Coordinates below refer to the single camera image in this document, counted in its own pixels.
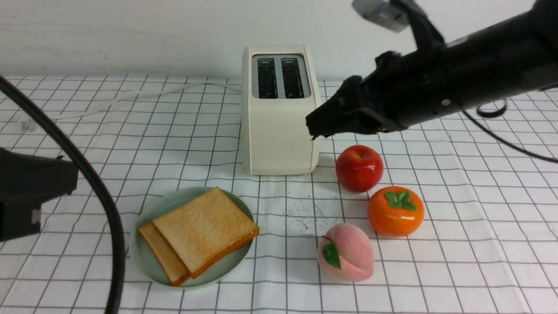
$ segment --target persimmon leaf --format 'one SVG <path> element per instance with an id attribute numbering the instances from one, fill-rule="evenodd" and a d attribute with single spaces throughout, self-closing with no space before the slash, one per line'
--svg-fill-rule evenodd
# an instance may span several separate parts
<path id="1" fill-rule="evenodd" d="M 409 191 L 392 192 L 386 191 L 384 196 L 387 199 L 387 204 L 391 208 L 401 208 L 403 210 L 416 212 L 416 205 L 413 204 L 412 196 Z"/>
<path id="2" fill-rule="evenodd" d="M 399 202 L 402 202 L 404 199 L 408 199 L 409 196 L 409 192 L 407 191 L 399 192 L 399 194 L 397 195 L 397 200 Z"/>
<path id="3" fill-rule="evenodd" d="M 339 259 L 339 252 L 337 251 L 337 246 L 333 241 L 324 245 L 321 249 L 321 253 L 324 259 L 333 267 L 341 269 L 341 260 Z"/>
<path id="4" fill-rule="evenodd" d="M 416 212 L 417 211 L 417 207 L 411 201 L 403 201 L 401 203 L 401 207 L 403 209 L 411 211 L 411 212 Z"/>
<path id="5" fill-rule="evenodd" d="M 395 194 L 395 192 L 386 191 L 386 192 L 384 193 L 384 196 L 386 197 L 386 199 L 387 199 L 388 202 L 390 202 L 390 201 L 391 201 L 391 202 L 393 202 L 393 201 L 397 202 L 397 195 Z"/>

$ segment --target tablecloth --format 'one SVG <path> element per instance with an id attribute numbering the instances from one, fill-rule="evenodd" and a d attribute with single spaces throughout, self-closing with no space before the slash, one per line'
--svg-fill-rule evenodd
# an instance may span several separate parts
<path id="1" fill-rule="evenodd" d="M 123 91 L 160 91 L 208 78 L 9 79 L 53 116 L 94 110 Z M 340 81 L 319 85 L 325 100 Z M 556 156 L 556 101 L 558 91 L 512 97 L 503 117 L 484 123 L 525 149 Z M 22 133 L 18 119 L 17 106 L 1 95 L 0 147 L 61 154 L 40 128 Z M 404 132 L 335 135 L 322 141 L 312 174 L 287 177 L 243 170 L 240 95 L 219 86 L 120 101 L 110 112 L 57 125 L 114 197 L 126 241 L 143 208 L 200 185 L 239 196 L 261 228 L 247 258 L 200 289 L 162 289 L 128 256 L 121 313 L 558 313 L 558 168 L 497 143 L 461 113 Z M 368 193 L 350 193 L 336 180 L 335 158 L 355 144 L 372 147 L 385 164 Z M 378 236 L 367 220 L 368 199 L 389 185 L 412 189 L 426 206 L 421 227 L 403 239 Z M 359 226 L 372 242 L 369 280 L 336 282 L 318 267 L 317 241 L 341 222 Z M 110 253 L 102 206 L 80 176 L 71 196 L 44 204 L 40 235 L 0 243 L 0 313 L 102 313 Z"/>

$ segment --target toaster slot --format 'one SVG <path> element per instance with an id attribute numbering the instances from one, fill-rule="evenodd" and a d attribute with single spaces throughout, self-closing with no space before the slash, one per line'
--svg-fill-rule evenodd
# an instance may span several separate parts
<path id="1" fill-rule="evenodd" d="M 285 98 L 304 98 L 298 58 L 281 58 Z"/>
<path id="2" fill-rule="evenodd" d="M 277 78 L 274 58 L 258 59 L 258 96 L 261 99 L 277 98 Z"/>

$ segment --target fake fruit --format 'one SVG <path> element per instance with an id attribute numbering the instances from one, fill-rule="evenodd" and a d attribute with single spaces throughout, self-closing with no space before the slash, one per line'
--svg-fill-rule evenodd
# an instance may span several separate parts
<path id="1" fill-rule="evenodd" d="M 335 225 L 318 243 L 318 264 L 332 278 L 348 282 L 366 280 L 374 273 L 372 242 L 355 225 Z"/>
<path id="2" fill-rule="evenodd" d="M 421 225 L 424 206 L 415 192 L 403 187 L 387 187 L 370 198 L 368 219 L 372 228 L 385 237 L 405 237 Z"/>
<path id="3" fill-rule="evenodd" d="M 383 175 L 383 161 L 370 147 L 353 145 L 335 162 L 337 180 L 347 190 L 363 193 L 373 188 Z"/>

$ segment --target black hose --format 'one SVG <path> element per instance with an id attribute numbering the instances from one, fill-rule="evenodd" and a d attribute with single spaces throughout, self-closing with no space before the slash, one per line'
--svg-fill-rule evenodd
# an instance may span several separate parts
<path id="1" fill-rule="evenodd" d="M 36 104 L 2 76 L 0 76 L 0 91 L 24 110 L 58 145 L 60 145 L 66 155 L 72 159 L 81 173 L 83 173 L 83 176 L 87 179 L 93 191 L 95 191 L 101 204 L 103 204 L 110 226 L 110 237 L 112 238 L 112 277 L 110 280 L 110 290 L 105 314 L 118 313 L 122 297 L 122 288 L 124 286 L 126 245 L 124 243 L 124 231 L 120 215 L 110 193 L 93 167 L 70 139 L 64 135 Z"/>

